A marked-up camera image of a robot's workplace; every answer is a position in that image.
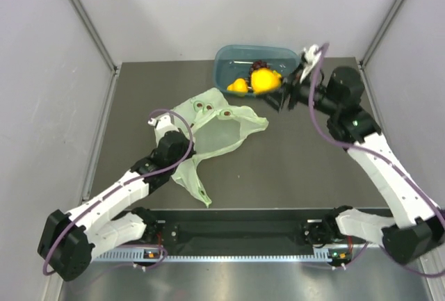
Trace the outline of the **small yellow fruit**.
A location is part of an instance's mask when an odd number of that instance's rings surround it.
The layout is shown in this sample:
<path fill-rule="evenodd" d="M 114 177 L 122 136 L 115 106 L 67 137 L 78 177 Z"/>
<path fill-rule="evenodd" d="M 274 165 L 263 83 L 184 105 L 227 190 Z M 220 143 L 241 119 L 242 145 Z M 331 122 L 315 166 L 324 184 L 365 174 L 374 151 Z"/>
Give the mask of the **small yellow fruit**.
<path fill-rule="evenodd" d="M 279 88 L 282 84 L 282 75 L 275 70 L 260 68 L 250 76 L 250 85 L 255 94 L 269 92 Z"/>

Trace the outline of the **dark red grape bunch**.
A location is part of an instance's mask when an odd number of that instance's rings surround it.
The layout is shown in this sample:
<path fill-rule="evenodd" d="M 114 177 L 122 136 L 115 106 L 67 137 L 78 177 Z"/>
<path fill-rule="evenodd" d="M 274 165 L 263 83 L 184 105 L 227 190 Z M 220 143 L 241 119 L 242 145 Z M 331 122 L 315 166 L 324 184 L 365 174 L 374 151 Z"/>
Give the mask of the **dark red grape bunch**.
<path fill-rule="evenodd" d="M 255 62 L 253 62 L 253 64 L 251 64 L 249 73 L 252 73 L 256 70 L 260 70 L 261 68 L 269 68 L 269 66 L 268 66 L 267 62 L 262 61 L 262 60 L 257 60 Z"/>

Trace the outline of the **yellow lemon fruit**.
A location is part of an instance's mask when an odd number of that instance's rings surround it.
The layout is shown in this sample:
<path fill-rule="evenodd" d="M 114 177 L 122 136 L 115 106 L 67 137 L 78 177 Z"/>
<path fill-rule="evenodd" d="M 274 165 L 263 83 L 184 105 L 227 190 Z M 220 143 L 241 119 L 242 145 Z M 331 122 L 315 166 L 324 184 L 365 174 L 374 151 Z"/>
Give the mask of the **yellow lemon fruit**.
<path fill-rule="evenodd" d="M 249 92 L 249 87 L 244 78 L 238 78 L 233 83 L 227 86 L 227 90 L 239 95 L 245 95 Z"/>

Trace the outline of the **light green plastic bag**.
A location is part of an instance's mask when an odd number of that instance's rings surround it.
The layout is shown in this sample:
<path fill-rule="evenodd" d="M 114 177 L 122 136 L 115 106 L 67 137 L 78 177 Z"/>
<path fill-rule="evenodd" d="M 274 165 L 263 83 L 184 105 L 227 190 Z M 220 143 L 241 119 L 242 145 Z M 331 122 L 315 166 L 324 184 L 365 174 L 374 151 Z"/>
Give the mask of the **light green plastic bag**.
<path fill-rule="evenodd" d="M 170 114 L 179 130 L 186 136 L 189 132 L 193 134 L 195 150 L 190 159 L 179 164 L 172 179 L 210 207 L 212 200 L 197 174 L 199 163 L 233 152 L 249 135 L 266 130 L 268 120 L 259 117 L 249 106 L 230 105 L 216 88 L 187 99 Z"/>

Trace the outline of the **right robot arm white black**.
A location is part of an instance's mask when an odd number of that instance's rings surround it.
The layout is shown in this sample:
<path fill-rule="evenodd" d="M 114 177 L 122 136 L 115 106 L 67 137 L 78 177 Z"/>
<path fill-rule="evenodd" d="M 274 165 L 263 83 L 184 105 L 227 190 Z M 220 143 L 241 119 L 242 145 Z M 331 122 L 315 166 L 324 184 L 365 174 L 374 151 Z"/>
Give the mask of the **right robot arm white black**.
<path fill-rule="evenodd" d="M 326 85 L 298 68 L 262 98 L 276 111 L 308 106 L 328 116 L 323 135 L 365 171 L 391 211 L 391 217 L 348 205 L 332 209 L 315 227 L 305 227 L 306 242 L 328 244 L 348 236 L 380 246 L 404 266 L 444 244 L 444 210 L 415 183 L 394 156 L 382 129 L 361 105 L 364 84 L 351 67 L 334 69 Z"/>

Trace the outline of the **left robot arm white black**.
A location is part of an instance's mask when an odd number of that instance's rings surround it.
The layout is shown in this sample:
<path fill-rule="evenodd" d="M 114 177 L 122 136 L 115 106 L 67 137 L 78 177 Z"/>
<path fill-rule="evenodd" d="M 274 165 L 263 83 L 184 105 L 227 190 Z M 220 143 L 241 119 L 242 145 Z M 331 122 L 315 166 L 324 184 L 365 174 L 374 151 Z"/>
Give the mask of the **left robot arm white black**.
<path fill-rule="evenodd" d="M 135 162 L 112 186 L 67 212 L 57 209 L 38 244 L 42 272 L 69 282 L 103 253 L 130 241 L 150 243 L 158 233 L 144 209 L 126 209 L 166 184 L 180 163 L 194 154 L 192 135 L 167 131 L 152 152 Z"/>

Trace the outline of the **teal plastic container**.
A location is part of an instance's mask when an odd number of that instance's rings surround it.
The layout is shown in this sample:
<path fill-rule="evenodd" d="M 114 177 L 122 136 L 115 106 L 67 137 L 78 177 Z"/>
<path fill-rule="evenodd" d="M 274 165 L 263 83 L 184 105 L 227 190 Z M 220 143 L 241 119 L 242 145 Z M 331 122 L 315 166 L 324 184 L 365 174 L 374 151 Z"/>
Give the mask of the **teal plastic container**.
<path fill-rule="evenodd" d="M 267 62 L 270 70 L 282 75 L 282 80 L 300 64 L 300 56 L 294 51 L 281 47 L 265 47 L 252 45 L 228 45 L 221 48 L 214 59 L 213 82 L 219 91 L 237 95 L 239 97 L 259 97 L 266 93 L 275 92 L 279 88 L 255 94 L 250 85 L 249 73 L 251 64 L 257 60 Z M 248 84 L 249 92 L 239 95 L 227 90 L 227 86 L 238 78 L 244 78 Z"/>

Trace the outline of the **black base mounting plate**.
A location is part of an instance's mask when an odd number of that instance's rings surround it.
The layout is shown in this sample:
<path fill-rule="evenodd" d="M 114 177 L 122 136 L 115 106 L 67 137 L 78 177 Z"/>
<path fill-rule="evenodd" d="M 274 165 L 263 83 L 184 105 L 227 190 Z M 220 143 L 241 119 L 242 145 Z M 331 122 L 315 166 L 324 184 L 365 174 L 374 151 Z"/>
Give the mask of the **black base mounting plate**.
<path fill-rule="evenodd" d="M 150 226 L 131 245 L 162 245 L 170 256 L 312 254 L 316 246 L 346 245 L 321 226 L 329 209 L 150 210 Z"/>

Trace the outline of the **right aluminium frame post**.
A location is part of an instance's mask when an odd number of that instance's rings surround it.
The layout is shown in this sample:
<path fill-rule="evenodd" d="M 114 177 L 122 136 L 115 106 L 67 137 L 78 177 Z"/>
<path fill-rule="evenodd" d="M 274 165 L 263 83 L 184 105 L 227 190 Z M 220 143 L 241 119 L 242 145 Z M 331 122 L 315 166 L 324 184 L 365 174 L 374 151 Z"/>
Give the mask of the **right aluminium frame post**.
<path fill-rule="evenodd" d="M 407 0 L 392 0 L 391 5 L 385 14 L 381 24 L 379 25 L 377 31 L 375 32 L 369 46 L 366 48 L 364 55 L 359 60 L 359 68 L 364 71 L 366 66 L 371 62 L 372 57 L 378 50 L 386 34 L 389 32 L 392 24 L 394 23 L 398 13 L 402 9 L 403 5 Z"/>

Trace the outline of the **aluminium frame post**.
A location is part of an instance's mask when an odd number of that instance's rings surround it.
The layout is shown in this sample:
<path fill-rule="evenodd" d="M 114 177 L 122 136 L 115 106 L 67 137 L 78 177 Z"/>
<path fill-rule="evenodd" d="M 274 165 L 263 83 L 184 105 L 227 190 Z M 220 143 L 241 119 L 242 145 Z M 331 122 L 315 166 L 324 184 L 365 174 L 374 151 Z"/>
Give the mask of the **aluminium frame post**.
<path fill-rule="evenodd" d="M 87 13 L 87 10 L 85 9 L 82 1 L 81 0 L 69 0 L 69 2 L 71 3 L 75 13 L 77 14 L 78 18 L 80 19 L 81 24 L 85 28 L 87 34 L 89 35 L 90 39 L 92 40 L 93 44 L 95 45 L 97 51 L 99 52 L 100 56 L 102 57 L 103 61 L 106 64 L 106 66 L 113 73 L 117 72 L 118 65 L 115 63 L 115 61 L 112 59 L 110 53 L 108 52 L 102 38 L 100 37 L 95 25 L 93 24 L 89 14 Z"/>
<path fill-rule="evenodd" d="M 385 14 L 381 24 L 379 25 L 377 31 L 375 32 L 369 46 L 366 48 L 364 55 L 359 60 L 359 68 L 364 71 L 366 66 L 371 62 L 372 57 L 378 50 L 386 34 L 389 32 L 392 24 L 394 23 L 398 13 L 402 9 L 403 5 L 407 0 L 392 0 L 391 5 Z"/>

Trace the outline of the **left aluminium frame post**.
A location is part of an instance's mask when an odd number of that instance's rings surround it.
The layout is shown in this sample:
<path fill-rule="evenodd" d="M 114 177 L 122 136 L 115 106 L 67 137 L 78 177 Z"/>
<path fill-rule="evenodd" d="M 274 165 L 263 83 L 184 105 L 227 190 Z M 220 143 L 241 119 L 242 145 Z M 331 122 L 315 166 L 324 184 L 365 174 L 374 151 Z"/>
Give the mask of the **left aluminium frame post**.
<path fill-rule="evenodd" d="M 87 34 L 89 35 L 90 39 L 92 40 L 93 44 L 95 45 L 97 51 L 99 52 L 100 56 L 102 57 L 103 61 L 106 64 L 106 66 L 113 73 L 117 72 L 118 65 L 115 63 L 115 61 L 112 59 L 110 53 L 108 52 L 102 38 L 100 37 L 95 25 L 93 24 L 89 14 L 87 13 L 87 10 L 85 9 L 82 1 L 81 0 L 69 0 L 69 2 L 71 3 L 75 13 L 77 14 L 78 18 L 80 19 L 81 24 L 85 28 Z"/>

